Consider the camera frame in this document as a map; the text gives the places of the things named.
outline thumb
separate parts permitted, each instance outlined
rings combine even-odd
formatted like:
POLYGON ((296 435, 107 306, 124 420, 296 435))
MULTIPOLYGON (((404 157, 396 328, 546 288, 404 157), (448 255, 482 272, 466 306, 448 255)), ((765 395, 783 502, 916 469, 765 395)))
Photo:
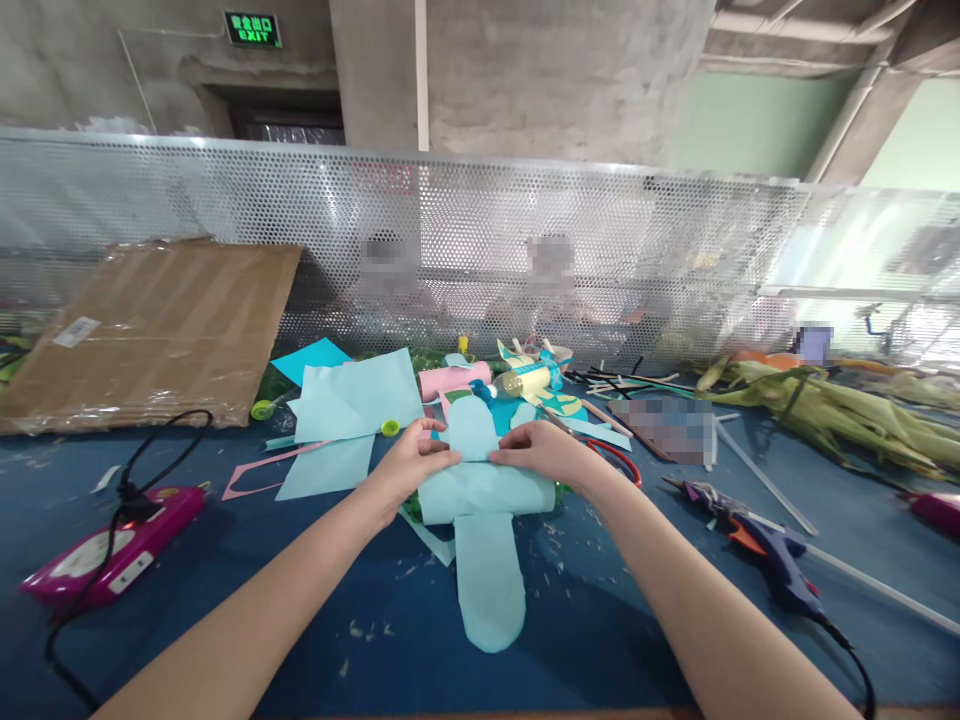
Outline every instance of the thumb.
POLYGON ((432 455, 424 455, 422 462, 427 474, 432 475, 451 465, 456 465, 461 460, 463 460, 463 455, 460 453, 454 452, 453 450, 443 450, 438 453, 433 453, 432 455))
POLYGON ((533 465, 533 453, 529 449, 523 450, 494 450, 487 459, 496 465, 512 465, 513 467, 529 468, 533 465))

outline hand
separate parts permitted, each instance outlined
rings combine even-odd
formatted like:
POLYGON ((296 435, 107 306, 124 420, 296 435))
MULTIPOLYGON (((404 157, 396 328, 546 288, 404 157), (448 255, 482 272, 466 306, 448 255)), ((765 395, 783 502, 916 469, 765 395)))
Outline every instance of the hand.
POLYGON ((456 465, 463 459, 447 443, 432 438, 420 439, 424 430, 443 432, 446 429, 446 425, 432 418, 414 420, 363 481, 362 487, 380 493, 392 508, 393 515, 396 515, 403 501, 423 484, 428 475, 456 465))
POLYGON ((596 478, 611 471, 619 475, 600 455, 546 420, 511 430, 500 441, 500 450, 490 453, 489 459, 497 465, 534 470, 581 495, 596 478))

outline green wall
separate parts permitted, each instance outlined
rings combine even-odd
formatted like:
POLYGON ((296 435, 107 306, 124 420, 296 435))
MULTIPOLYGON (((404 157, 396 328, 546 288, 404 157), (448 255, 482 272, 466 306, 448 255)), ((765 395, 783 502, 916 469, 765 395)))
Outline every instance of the green wall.
POLYGON ((861 185, 960 192, 960 80, 925 80, 861 185))
POLYGON ((698 73, 669 167, 802 178, 853 81, 698 73))

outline metal mesh fence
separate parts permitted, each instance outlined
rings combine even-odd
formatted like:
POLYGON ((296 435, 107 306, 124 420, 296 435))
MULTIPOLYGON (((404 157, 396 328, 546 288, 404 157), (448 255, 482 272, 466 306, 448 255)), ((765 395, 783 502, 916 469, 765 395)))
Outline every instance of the metal mesh fence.
MULTIPOLYGON (((958 196, 623 165, 0 129, 0 302, 54 310, 110 244, 212 234, 305 248, 283 349, 467 334, 492 355, 536 333, 583 363, 669 367, 782 346, 804 312, 848 320, 849 302, 759 296, 771 282, 960 295, 958 214, 958 196)), ((914 325, 914 350, 943 329, 914 325)))

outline barcode label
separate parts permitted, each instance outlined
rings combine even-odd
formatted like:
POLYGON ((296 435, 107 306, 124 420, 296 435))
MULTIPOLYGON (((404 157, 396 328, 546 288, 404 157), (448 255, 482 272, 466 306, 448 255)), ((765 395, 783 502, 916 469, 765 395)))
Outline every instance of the barcode label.
POLYGON ((99 326, 99 320, 87 317, 77 318, 70 327, 57 335, 53 341, 63 347, 76 347, 99 326))

